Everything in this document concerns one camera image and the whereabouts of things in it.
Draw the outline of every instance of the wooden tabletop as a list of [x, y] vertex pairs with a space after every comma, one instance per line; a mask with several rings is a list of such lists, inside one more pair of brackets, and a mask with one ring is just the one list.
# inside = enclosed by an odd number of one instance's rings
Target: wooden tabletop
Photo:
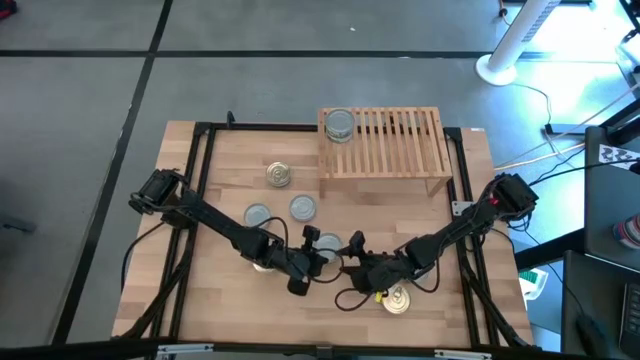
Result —
[[[168, 123], [157, 168], [184, 170], [193, 127], [193, 122]], [[462, 134], [473, 194], [478, 196], [494, 177], [486, 135], [482, 129], [463, 129]], [[446, 192], [428, 197], [424, 180], [329, 182], [326, 196], [320, 200], [317, 141], [317, 134], [309, 132], [217, 131], [204, 199], [240, 223], [247, 206], [266, 204], [272, 215], [287, 221], [290, 246], [294, 247], [302, 243], [304, 226], [289, 215], [289, 202], [298, 194], [311, 195], [317, 201], [316, 216], [309, 224], [339, 235], [344, 243], [354, 231], [362, 230], [366, 248], [375, 252], [393, 250], [414, 236], [433, 233], [451, 221]], [[462, 194], [452, 143], [449, 150], [457, 193]], [[285, 188], [273, 188], [265, 179], [265, 169], [274, 161], [286, 162], [292, 168], [292, 181]], [[196, 168], [201, 162], [199, 156]], [[196, 171], [194, 188], [198, 176]], [[158, 214], [144, 216], [139, 233], [158, 222]], [[496, 227], [506, 231], [504, 224]], [[277, 222], [269, 230], [283, 235]], [[135, 248], [114, 335], [131, 327], [157, 293], [170, 233], [171, 228], [165, 225]], [[511, 244], [491, 232], [484, 255], [493, 300], [518, 334], [532, 342]], [[326, 266], [321, 277], [332, 277], [338, 266], [337, 262]], [[338, 291], [351, 287], [347, 276], [328, 285], [313, 283], [305, 297], [290, 294], [285, 275], [255, 271], [227, 239], [200, 225], [180, 338], [238, 343], [468, 347], [455, 247], [445, 250], [440, 267], [440, 288], [435, 294], [406, 285], [411, 306], [401, 315], [388, 313], [373, 299], [359, 310], [345, 313], [335, 307], [333, 300]], [[431, 287], [434, 281], [432, 272], [423, 285]], [[360, 294], [348, 294], [340, 300], [343, 306], [349, 306], [361, 299]], [[168, 302], [162, 334], [168, 332], [172, 308], [173, 298]], [[484, 315], [477, 299], [476, 309], [481, 339], [487, 343]]]

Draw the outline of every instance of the green object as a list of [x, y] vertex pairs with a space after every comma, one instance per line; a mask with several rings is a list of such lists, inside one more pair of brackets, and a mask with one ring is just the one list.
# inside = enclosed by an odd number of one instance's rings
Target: green object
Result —
[[538, 274], [533, 271], [523, 271], [520, 273], [520, 278], [535, 284], [538, 280]]

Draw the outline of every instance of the silver can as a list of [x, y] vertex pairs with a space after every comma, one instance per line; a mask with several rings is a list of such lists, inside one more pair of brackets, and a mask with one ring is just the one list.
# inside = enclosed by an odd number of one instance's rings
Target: silver can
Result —
[[327, 137], [336, 143], [344, 143], [351, 140], [355, 122], [353, 114], [347, 110], [336, 109], [331, 111], [325, 121]]
[[294, 219], [307, 222], [316, 216], [316, 202], [309, 195], [298, 195], [291, 200], [289, 212]]
[[382, 300], [382, 305], [388, 312], [399, 315], [407, 311], [411, 304], [411, 297], [407, 289], [394, 285], [389, 289], [389, 295]]
[[[320, 234], [320, 238], [313, 243], [313, 247], [316, 249], [331, 249], [334, 251], [338, 251], [342, 248], [342, 240], [338, 237], [338, 235], [333, 233], [324, 233]], [[320, 250], [318, 251], [318, 255], [322, 256], [329, 260], [329, 262], [333, 262], [336, 259], [336, 254], [333, 251], [329, 250]]]
[[291, 168], [283, 162], [274, 162], [267, 168], [267, 181], [271, 186], [287, 186], [291, 182]]
[[[256, 226], [270, 217], [271, 211], [264, 204], [249, 205], [247, 210], [244, 211], [244, 223], [247, 226]], [[269, 223], [264, 223], [260, 227], [266, 229], [269, 227]]]

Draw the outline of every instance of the wooden crate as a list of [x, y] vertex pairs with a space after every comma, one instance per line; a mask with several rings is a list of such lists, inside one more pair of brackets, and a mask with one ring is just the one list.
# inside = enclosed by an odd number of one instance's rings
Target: wooden crate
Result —
[[[326, 181], [342, 179], [424, 179], [433, 196], [451, 178], [440, 114], [436, 107], [345, 108], [354, 118], [353, 138], [334, 143], [318, 112], [320, 197]], [[435, 185], [430, 189], [428, 181]]]

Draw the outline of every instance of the small can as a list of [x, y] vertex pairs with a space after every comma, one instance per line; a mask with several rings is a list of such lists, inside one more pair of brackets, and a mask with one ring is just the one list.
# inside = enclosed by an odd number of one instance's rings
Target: small can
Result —
[[388, 312], [399, 315], [407, 311], [411, 304], [411, 298], [407, 289], [400, 285], [394, 285], [389, 289], [389, 295], [382, 300], [382, 305]]
[[274, 270], [274, 269], [263, 268], [262, 266], [255, 263], [253, 264], [253, 268], [256, 269], [258, 272], [262, 272], [262, 273], [269, 273], [269, 272], [273, 272]]
[[351, 140], [355, 122], [353, 114], [347, 110], [336, 109], [331, 111], [325, 121], [327, 137], [336, 143], [344, 143]]
[[291, 200], [289, 212], [294, 219], [307, 222], [316, 215], [316, 202], [309, 195], [298, 195]]
[[[271, 211], [264, 204], [249, 205], [247, 210], [244, 211], [244, 223], [247, 226], [256, 226], [270, 217]], [[269, 227], [269, 223], [264, 223], [260, 227], [266, 229]]]
[[623, 245], [640, 250], [640, 214], [613, 226], [613, 237]]
[[[316, 249], [331, 249], [338, 251], [342, 248], [342, 240], [338, 235], [333, 233], [320, 234], [318, 240], [313, 243], [313, 247]], [[333, 251], [318, 251], [318, 255], [326, 258], [329, 262], [333, 262], [336, 259], [336, 254]]]
[[274, 162], [267, 168], [267, 181], [274, 187], [287, 186], [291, 182], [291, 168], [283, 162]]

